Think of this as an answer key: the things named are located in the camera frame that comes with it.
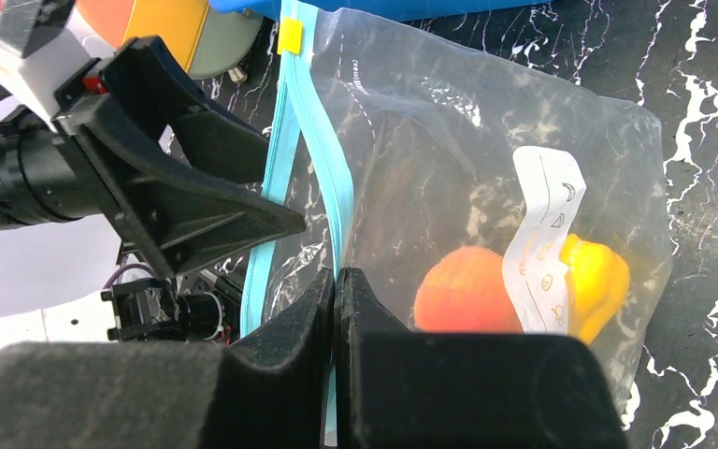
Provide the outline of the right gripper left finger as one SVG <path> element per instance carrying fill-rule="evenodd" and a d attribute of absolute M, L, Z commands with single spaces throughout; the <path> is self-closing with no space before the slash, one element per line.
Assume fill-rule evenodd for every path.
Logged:
<path fill-rule="evenodd" d="M 334 281 L 231 345 L 8 346 L 0 448 L 321 448 Z"/>

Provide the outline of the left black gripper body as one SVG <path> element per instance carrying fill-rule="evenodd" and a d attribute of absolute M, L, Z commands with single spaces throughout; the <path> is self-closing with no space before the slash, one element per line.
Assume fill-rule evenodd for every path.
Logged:
<path fill-rule="evenodd" d="M 25 106 L 0 121 L 0 232 L 67 224 L 124 210 L 93 161 L 93 131 L 77 123 L 60 134 Z"/>

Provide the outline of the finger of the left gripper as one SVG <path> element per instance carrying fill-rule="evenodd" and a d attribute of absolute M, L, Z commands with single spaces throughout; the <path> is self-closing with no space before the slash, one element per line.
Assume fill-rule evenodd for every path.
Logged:
<path fill-rule="evenodd" d="M 156 142 L 169 126 L 191 167 L 216 178 L 259 182 L 268 139 L 207 97 L 159 36 L 131 37 L 112 57 L 92 58 L 55 90 L 63 110 L 87 95 L 111 94 L 127 117 Z"/>
<path fill-rule="evenodd" d="M 175 277 L 304 231 L 303 216 L 247 189 L 266 140 L 212 102 L 137 118 L 113 94 L 57 114 L 85 200 L 160 275 Z"/>

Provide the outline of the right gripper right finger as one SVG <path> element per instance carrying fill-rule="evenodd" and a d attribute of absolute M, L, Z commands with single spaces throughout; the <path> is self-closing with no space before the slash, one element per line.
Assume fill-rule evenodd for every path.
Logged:
<path fill-rule="evenodd" d="M 589 348 L 540 334 L 422 333 L 377 299 L 364 272 L 337 276 L 341 448 L 624 448 Z"/>

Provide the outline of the orange peach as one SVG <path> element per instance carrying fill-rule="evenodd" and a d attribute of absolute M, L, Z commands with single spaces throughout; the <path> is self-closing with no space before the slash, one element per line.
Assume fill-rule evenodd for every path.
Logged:
<path fill-rule="evenodd" d="M 417 289 L 415 325 L 429 332 L 521 333 L 502 262 L 498 253 L 477 246 L 462 246 L 445 255 Z"/>

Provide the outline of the clear zip top bag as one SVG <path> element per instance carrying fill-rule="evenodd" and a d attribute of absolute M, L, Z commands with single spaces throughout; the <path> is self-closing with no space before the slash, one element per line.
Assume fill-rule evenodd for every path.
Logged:
<path fill-rule="evenodd" d="M 502 256 L 523 331 L 586 345 L 620 417 L 672 270 L 661 123 L 506 59 L 358 9 L 283 1 L 280 81 L 263 194 L 307 229 L 251 253 L 250 334 L 322 270 L 362 270 L 422 333 L 424 276 L 462 246 Z M 568 334 L 568 235 L 610 247 L 631 275 L 591 344 Z"/>

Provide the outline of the yellow bell pepper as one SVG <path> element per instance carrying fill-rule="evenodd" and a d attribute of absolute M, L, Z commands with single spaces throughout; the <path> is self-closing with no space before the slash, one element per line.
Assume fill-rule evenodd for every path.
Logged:
<path fill-rule="evenodd" d="M 568 334 L 591 344 L 625 303 L 629 266 L 610 247 L 575 234 L 567 236 L 559 260 L 568 267 Z"/>

